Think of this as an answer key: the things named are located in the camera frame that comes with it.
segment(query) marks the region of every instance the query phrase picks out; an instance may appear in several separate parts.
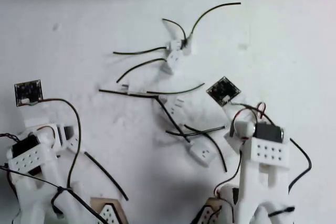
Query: black wire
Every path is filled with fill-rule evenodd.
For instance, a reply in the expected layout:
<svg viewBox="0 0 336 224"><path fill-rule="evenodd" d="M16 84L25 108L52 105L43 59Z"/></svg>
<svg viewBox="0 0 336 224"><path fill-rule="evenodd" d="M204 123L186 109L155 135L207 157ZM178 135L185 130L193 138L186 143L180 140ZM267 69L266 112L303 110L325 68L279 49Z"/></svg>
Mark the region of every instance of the black wire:
<svg viewBox="0 0 336 224"><path fill-rule="evenodd" d="M223 129L226 129L226 125L221 126L221 127L217 127L217 128L204 130L204 131L198 131L198 132L194 132L194 133L183 133L183 135L181 133L176 133L176 132L173 132L173 131L166 131L166 133L168 133L170 135L174 135L174 136L197 136L197 135L202 135L203 133L209 133L209 132L219 131L219 130L223 130Z"/></svg>
<svg viewBox="0 0 336 224"><path fill-rule="evenodd" d="M164 106L164 104L162 103L162 101L160 100L158 95L141 95L141 94L127 94L126 92L118 92L118 91L113 91L113 90L104 90L104 89L100 89L100 92L105 92L105 93L112 93L112 94L120 94L120 95L127 95L129 97L138 97L138 98L150 98L150 99L154 99L155 101L158 102L158 104L161 106L161 108L163 109L164 113L166 113L166 115L168 116L169 120L172 122L172 124L175 126L175 128L177 129L178 132L181 133L181 135L183 135L184 139L190 143L190 140L188 139L187 136L184 136L183 131L181 130L181 128L178 126L178 124L174 121L174 119L172 118L172 116L169 114L168 110L166 109L166 107Z"/></svg>
<svg viewBox="0 0 336 224"><path fill-rule="evenodd" d="M305 158L308 161L308 168L306 170L304 170L302 173L300 173L299 176L297 176L288 186L288 193L290 192L290 190L292 189L293 185L301 178L303 177L307 172L309 172L312 168L312 164L311 164L311 160L310 157L308 156L308 154L293 140L290 138L290 141L296 146L297 149L300 150L300 152L305 156Z"/></svg>
<svg viewBox="0 0 336 224"><path fill-rule="evenodd" d="M205 13L203 13L203 14L198 18L198 20L196 21L195 25L193 26L193 29L191 30L191 34L194 32L197 23L200 22L201 18L203 18L207 13L211 12L211 11L214 10L214 9L217 9L217 8L219 8L219 7L222 7L222 6L227 6L227 5L241 5L241 3L240 3L240 2L237 2L237 3L221 4L221 5L217 5L217 6L215 6L215 7L212 7L211 9L207 10Z"/></svg>
<svg viewBox="0 0 336 224"><path fill-rule="evenodd" d="M241 164L241 162L242 162L242 159L241 159L241 158L243 157L243 153L242 153L241 150L239 150L239 154L240 154L240 158L239 158L239 163L238 163L238 167L237 167L236 172L234 173L234 175L233 175L231 178L229 178L229 179L227 179L227 180L225 180L225 181L223 181L223 182L220 182L220 183L215 187L215 189L214 189L214 196L215 196L215 197L217 197L217 195L216 195L216 191L217 191L217 188L218 188L219 186L221 186L221 185L223 185L223 184L225 184L225 183L227 183L227 182L230 182L232 179L234 179L234 178L237 176L238 171L239 171L239 168L240 168L240 164Z"/></svg>
<svg viewBox="0 0 336 224"><path fill-rule="evenodd" d="M34 176L30 176L30 175L28 175L28 174L19 173L19 172L15 171L15 170L11 170L11 169L9 169L9 168L6 168L5 166L2 166L2 165L0 165L0 169L1 169L1 170L5 170L5 171L10 172L10 173L15 173L15 174L18 174L18 175L21 175L21 176L25 176L25 177L33 178L33 179L42 181L42 182L44 182L44 183L50 184L50 185L52 185L52 186L58 187L58 186L56 186L55 184L53 184L53 183L51 183L51 182L48 182L48 181L46 181L46 180L44 180L44 179L37 178L37 177L34 177Z"/></svg>
<svg viewBox="0 0 336 224"><path fill-rule="evenodd" d="M166 47L156 47L153 49L149 49L146 51L140 51L140 52L113 52L115 55L142 55L142 54L146 54L148 52L153 52L156 50L160 50L160 49L167 49Z"/></svg>
<svg viewBox="0 0 336 224"><path fill-rule="evenodd" d="M219 213L220 211L221 211L221 209L222 209L222 206L220 206L219 208L218 208L218 210L216 210L216 211L214 211L210 216L209 216L209 219L208 219L208 222L207 222L207 224L209 224L210 223L210 221L211 221L211 219L212 219L212 217L214 217L215 216L215 214L217 214L217 213Z"/></svg>
<svg viewBox="0 0 336 224"><path fill-rule="evenodd" d="M75 166L75 163L76 163L76 160L77 160L77 157L79 155L79 151L80 151L80 145L81 145L81 123L80 123L80 118L79 118L79 114L76 110L76 108L70 103L68 102L67 100L65 99L61 99L61 98L49 98L49 99L43 99L41 101L38 101L38 103L42 103L42 102L51 102L51 101L60 101L60 102L65 102L66 104L68 104L72 110L74 111L75 115L76 115L76 118L77 118L77 123L78 123L78 148L77 148L77 151L75 153L75 157L72 161L72 165L71 165L71 168L69 170L69 174L68 174L68 179L67 179L67 187L70 188L70 182L71 182L71 174L72 174L72 171L74 169L74 166Z"/></svg>
<svg viewBox="0 0 336 224"><path fill-rule="evenodd" d="M16 143L20 142L20 139L16 135L10 133L2 133L0 134L0 137L7 137L9 139L14 140Z"/></svg>
<svg viewBox="0 0 336 224"><path fill-rule="evenodd" d="M286 207L286 208L283 209L283 210L271 212L271 213L268 215L268 217L271 218L271 217L273 217L273 216L275 216L275 215L283 214L284 212L294 212L294 210L295 210L295 207L294 207L294 206L293 206L293 207Z"/></svg>
<svg viewBox="0 0 336 224"><path fill-rule="evenodd" d="M119 91L106 90L106 89L99 89L99 92L111 93L111 94L120 94L120 95L126 95L128 97L138 97L138 98L155 99L156 97L158 97L157 95L128 94L127 92L119 92Z"/></svg>
<svg viewBox="0 0 336 224"><path fill-rule="evenodd" d="M187 93L190 91L194 91L195 89L200 88L201 86L203 86L205 83L203 82L202 84L192 88L192 89L188 89L188 90L184 90L184 91L178 91L178 92L155 92L155 91L147 91L146 93L148 94L183 94L183 93Z"/></svg>
<svg viewBox="0 0 336 224"><path fill-rule="evenodd" d="M10 177L10 171L7 171L6 177L7 177L7 181L8 181L9 186L10 186L11 189L13 190L13 193L15 194L15 197L18 199L18 197L17 197L17 192L16 192L16 188L15 188L15 186L13 185L12 179L11 179L11 177Z"/></svg>
<svg viewBox="0 0 336 224"><path fill-rule="evenodd" d="M18 175L21 175L21 176L25 176L25 177L29 177L29 178L33 178L33 179L36 179L36 180L39 180L41 182L44 182L44 183L47 183L47 184L50 184L54 187L57 188L57 193L55 194L55 196L52 198L51 201L53 201L52 203L55 202L56 198L58 197L58 195L60 193L62 193L63 191L68 191L79 203L81 203L91 214L93 214L97 219L99 219L101 222L103 222L104 224L108 224L107 221L105 221L98 213L96 213L89 205L87 205L85 203L84 200L82 200L74 191L72 191L71 188L64 188L64 187L61 187L61 186L57 186L49 181L46 181L44 179L41 179L41 178L37 178L37 177L33 177L33 176L30 176L30 175L27 175L27 174L23 174L23 173L19 173L15 170L11 170L9 168L6 168L5 166L0 166L0 169L1 170L5 170L5 171L8 171L8 172L11 172L11 173L15 173L15 174L18 174Z"/></svg>
<svg viewBox="0 0 336 224"><path fill-rule="evenodd" d="M144 66L144 65L147 65L147 64L150 64L150 63L153 63L153 62L156 62L156 61L160 61L160 60L163 60L163 61L167 62L167 60L164 59L164 58L157 58L157 59L153 59L153 60L145 61L145 62L143 62L143 63L141 63L141 64L139 64L139 65L136 65L136 66L130 68L130 69L127 70L125 73L123 73L122 76L117 80L117 83L118 83L119 81L121 81L121 79L124 78L124 77L126 76L126 74L128 74L128 73L131 72L131 71L133 71L134 69L137 69L137 68L142 67L142 66Z"/></svg>
<svg viewBox="0 0 336 224"><path fill-rule="evenodd" d="M94 158L92 157L88 152L84 152L84 154L92 161L94 162L103 173L105 173L106 176L108 176L108 178L112 181L112 183L114 183L114 185L117 187L117 189L120 191L120 193L122 194L122 196L125 198L125 200L129 200L126 193L124 192L124 190L121 188L121 186L118 184L118 182L111 176L111 174L109 174L109 172Z"/></svg>
<svg viewBox="0 0 336 224"><path fill-rule="evenodd" d="M182 44L181 44L181 49L182 49L183 46L184 46L184 43L187 41L187 36L185 35L185 31L184 31L183 27L182 27L181 25L179 25L177 22L172 21L172 20L170 20L170 19L163 18L162 20L167 21L167 22L170 22L170 23L173 23L173 24L177 25L177 26L182 30L182 32L183 32L183 37L184 37L184 40L182 41Z"/></svg>
<svg viewBox="0 0 336 224"><path fill-rule="evenodd" d="M199 131L199 130L197 130L197 129L194 129L194 128L192 128L192 127L190 127L190 126L188 126L188 125L184 125L187 129L189 129L189 130L191 130L191 131L195 131L195 132L201 132L201 131ZM203 133L202 135L204 135L205 137L207 137L211 142L213 142L213 144L216 146L216 148L217 148L217 150L218 150L218 153L219 153L219 155L220 155L220 158L221 158L221 160L222 160L222 163L223 163L223 166L224 166L224 171L227 173L227 168L226 168L226 164L225 164L225 160L224 160L224 157L223 157L223 153L222 153L222 151L221 151L221 149L219 148L219 146L218 146L218 144L216 143L216 141L212 138L212 137L210 137L209 136L209 134L207 134L207 133Z"/></svg>

